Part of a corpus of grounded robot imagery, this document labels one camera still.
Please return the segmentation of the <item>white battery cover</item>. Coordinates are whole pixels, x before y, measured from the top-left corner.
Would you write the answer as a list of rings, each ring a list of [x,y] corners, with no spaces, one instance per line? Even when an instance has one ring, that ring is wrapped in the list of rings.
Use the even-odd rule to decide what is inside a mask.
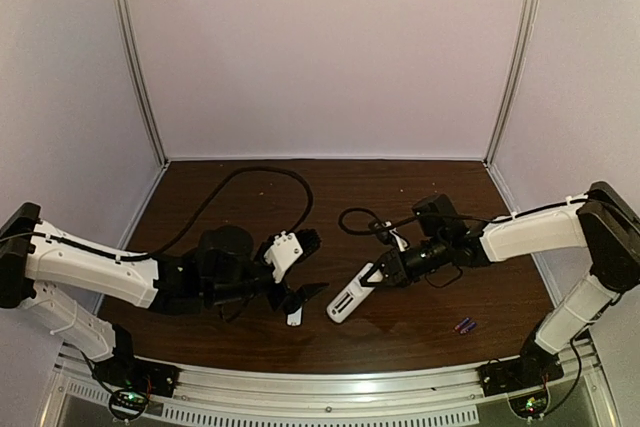
[[[286,315],[286,324],[289,327],[299,327],[302,325],[303,308],[300,307],[296,311]]]

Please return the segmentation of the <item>white remote control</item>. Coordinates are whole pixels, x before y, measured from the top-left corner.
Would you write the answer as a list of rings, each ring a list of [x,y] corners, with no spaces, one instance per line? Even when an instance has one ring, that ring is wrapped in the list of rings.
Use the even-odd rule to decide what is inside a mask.
[[[361,284],[362,278],[374,266],[369,262],[350,280],[339,294],[328,304],[326,313],[329,319],[336,323],[343,323],[374,291],[374,287]]]

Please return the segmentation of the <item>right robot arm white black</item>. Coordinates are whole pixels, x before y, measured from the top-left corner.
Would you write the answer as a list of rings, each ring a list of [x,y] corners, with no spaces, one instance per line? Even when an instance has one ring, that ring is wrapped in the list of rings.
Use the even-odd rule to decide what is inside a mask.
[[[451,264],[485,267],[511,258],[565,248],[586,248],[588,272],[525,341],[512,377],[535,387],[551,371],[558,353],[609,306],[639,285],[639,219],[606,182],[579,196],[527,212],[467,226],[450,198],[436,194],[412,208],[426,241],[396,247],[354,280],[363,301],[377,287],[406,287]]]

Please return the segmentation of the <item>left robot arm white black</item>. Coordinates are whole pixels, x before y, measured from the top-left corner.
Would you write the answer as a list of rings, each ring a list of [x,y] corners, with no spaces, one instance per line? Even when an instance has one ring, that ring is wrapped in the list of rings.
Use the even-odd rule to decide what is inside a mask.
[[[121,390],[133,391],[143,383],[144,371],[131,335],[90,314],[58,292],[58,285],[169,316],[247,304],[256,297],[291,316],[327,287],[312,283],[292,289],[286,281],[320,244],[316,230],[303,229],[283,231],[256,247],[249,232],[226,225],[204,231],[196,247],[179,256],[134,253],[70,235],[42,220],[39,205],[26,202],[1,227],[1,306],[33,311],[95,370]]]

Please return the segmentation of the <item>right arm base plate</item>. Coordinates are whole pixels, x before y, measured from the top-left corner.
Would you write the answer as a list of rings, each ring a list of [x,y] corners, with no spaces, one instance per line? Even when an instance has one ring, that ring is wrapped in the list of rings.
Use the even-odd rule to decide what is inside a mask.
[[[485,397],[542,386],[545,382],[564,376],[564,370],[557,361],[552,361],[547,367],[540,367],[534,361],[522,357],[492,359],[480,365],[476,371]]]

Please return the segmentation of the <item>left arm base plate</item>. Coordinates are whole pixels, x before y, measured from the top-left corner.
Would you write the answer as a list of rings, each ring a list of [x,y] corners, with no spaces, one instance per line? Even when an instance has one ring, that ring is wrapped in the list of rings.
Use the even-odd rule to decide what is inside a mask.
[[[171,364],[112,357],[93,364],[93,377],[110,386],[171,398],[181,370]]]

